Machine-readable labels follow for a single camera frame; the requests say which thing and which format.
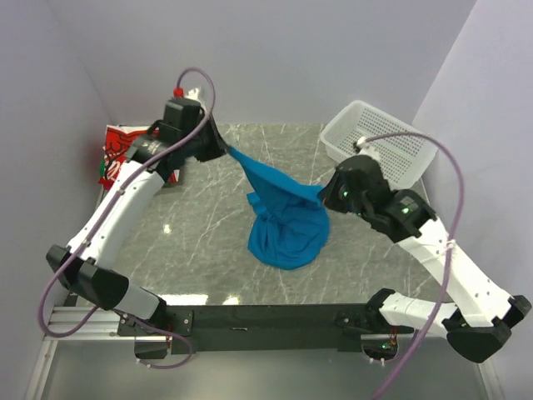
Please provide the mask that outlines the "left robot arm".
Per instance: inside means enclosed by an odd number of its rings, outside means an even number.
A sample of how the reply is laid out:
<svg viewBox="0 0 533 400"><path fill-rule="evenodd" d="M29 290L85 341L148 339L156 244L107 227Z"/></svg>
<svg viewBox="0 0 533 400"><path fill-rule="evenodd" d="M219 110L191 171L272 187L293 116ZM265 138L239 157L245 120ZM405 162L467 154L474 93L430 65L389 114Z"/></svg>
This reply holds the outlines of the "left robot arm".
<svg viewBox="0 0 533 400"><path fill-rule="evenodd" d="M98 308L133 315L146 334L167 330L166 302L112 268L132 225L172 173L188 158L206 162L226 152L202 100L167 101L162 119L126 150L112 187L82 230L66 246L48 250L47 262L61 285Z"/></svg>

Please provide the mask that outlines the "blue t shirt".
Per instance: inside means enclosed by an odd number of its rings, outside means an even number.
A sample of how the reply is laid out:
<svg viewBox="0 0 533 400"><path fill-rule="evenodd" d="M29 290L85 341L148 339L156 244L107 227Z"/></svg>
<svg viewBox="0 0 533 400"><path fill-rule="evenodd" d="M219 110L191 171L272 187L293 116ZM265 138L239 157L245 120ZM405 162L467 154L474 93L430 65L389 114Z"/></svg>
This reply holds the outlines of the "blue t shirt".
<svg viewBox="0 0 533 400"><path fill-rule="evenodd" d="M256 215L247 248L260 262L295 270L319 255L330 220L318 197L321 187L305 185L234 147L229 155L242 167L252 191L247 201Z"/></svg>

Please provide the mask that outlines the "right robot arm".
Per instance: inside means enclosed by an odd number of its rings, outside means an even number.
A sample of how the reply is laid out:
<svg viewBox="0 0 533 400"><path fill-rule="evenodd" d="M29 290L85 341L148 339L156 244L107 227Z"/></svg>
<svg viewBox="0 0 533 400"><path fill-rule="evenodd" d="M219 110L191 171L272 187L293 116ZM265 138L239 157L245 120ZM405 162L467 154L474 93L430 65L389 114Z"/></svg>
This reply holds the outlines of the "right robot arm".
<svg viewBox="0 0 533 400"><path fill-rule="evenodd" d="M321 190L326 208L354 213L409 253L446 290L428 332L444 338L465 359L483 363L511 337L531 310L522 295L510 295L452 243L430 205L411 189L392 189L378 162L356 155L341 162Z"/></svg>

